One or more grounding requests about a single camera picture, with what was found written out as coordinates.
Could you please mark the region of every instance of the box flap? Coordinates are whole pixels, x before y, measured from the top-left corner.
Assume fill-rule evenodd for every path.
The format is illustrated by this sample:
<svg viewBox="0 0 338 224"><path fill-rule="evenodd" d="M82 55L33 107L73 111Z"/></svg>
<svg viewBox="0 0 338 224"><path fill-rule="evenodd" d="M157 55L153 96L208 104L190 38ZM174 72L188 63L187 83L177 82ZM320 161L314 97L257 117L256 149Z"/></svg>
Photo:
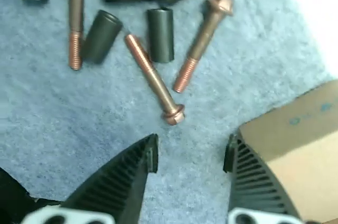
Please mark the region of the box flap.
<svg viewBox="0 0 338 224"><path fill-rule="evenodd" d="M338 81L240 127L304 220L338 217Z"/></svg>

